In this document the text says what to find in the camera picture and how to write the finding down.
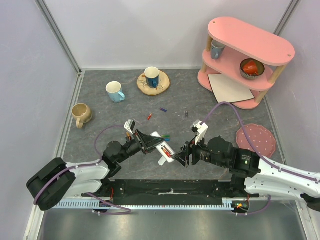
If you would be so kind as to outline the white battery cover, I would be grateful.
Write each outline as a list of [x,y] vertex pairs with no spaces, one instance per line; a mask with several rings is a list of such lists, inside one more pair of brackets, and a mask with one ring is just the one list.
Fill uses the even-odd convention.
[[158,164],[159,164],[160,166],[163,166],[166,162],[167,162],[166,158],[162,156],[162,157],[160,158],[160,160],[158,161]]

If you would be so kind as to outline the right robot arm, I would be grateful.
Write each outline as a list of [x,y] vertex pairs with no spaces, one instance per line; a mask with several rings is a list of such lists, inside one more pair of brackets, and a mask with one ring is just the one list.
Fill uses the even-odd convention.
[[229,191],[235,197],[243,194],[270,195],[297,199],[307,207],[320,210],[320,174],[290,167],[259,156],[249,149],[234,147],[221,137],[187,141],[172,158],[187,167],[199,161],[228,169],[232,175]]

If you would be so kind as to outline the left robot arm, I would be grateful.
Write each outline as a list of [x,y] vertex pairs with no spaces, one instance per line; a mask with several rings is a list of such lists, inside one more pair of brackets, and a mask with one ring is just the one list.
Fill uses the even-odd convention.
[[98,160],[84,163],[70,163],[56,157],[31,177],[26,187],[34,198],[34,205],[42,211],[50,210],[65,198],[81,194],[106,196],[110,185],[104,181],[114,177],[120,170],[120,163],[143,152],[151,153],[164,143],[160,135],[147,135],[136,130],[125,144],[111,141]]

